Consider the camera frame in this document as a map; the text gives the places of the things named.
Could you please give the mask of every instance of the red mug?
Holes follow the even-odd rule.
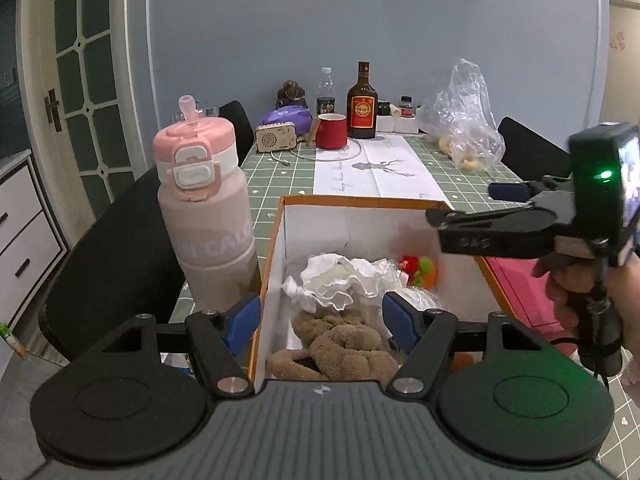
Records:
[[[347,145],[347,117],[342,114],[318,115],[316,146],[324,150],[339,150]]]

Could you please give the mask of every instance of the chair backrest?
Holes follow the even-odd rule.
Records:
[[[522,180],[569,176],[569,154],[554,143],[510,117],[500,122],[498,132],[506,146],[502,163]]]
[[[246,116],[244,108],[238,101],[231,101],[220,107],[220,117],[231,121],[236,131],[236,150],[238,151],[238,161],[242,164],[254,145],[255,133],[251,123]]]
[[[39,325],[67,359],[136,314],[169,321],[184,274],[162,220],[159,185],[153,167],[111,204],[52,280]]]

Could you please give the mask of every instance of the purple bag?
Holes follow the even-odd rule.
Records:
[[[274,123],[294,123],[296,125],[296,135],[308,134],[311,130],[313,117],[309,108],[300,105],[283,106],[273,112],[269,112],[263,118],[260,124]]]

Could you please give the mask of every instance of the crumpled white paper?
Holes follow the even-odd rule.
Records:
[[[407,287],[409,276],[391,260],[369,262],[361,258],[348,258],[340,254],[310,256],[306,269],[300,272],[302,286],[289,276],[282,284],[291,303],[314,314],[321,307],[344,310],[356,304],[375,307],[382,312],[382,298],[387,292],[397,292],[417,310],[441,308],[435,295]]]

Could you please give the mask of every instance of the drawer handle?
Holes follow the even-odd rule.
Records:
[[[22,265],[20,267],[18,267],[18,270],[15,271],[15,277],[16,278],[20,278],[20,276],[22,275],[22,273],[27,269],[27,267],[29,267],[29,264],[31,263],[30,259],[26,259],[22,262]]]

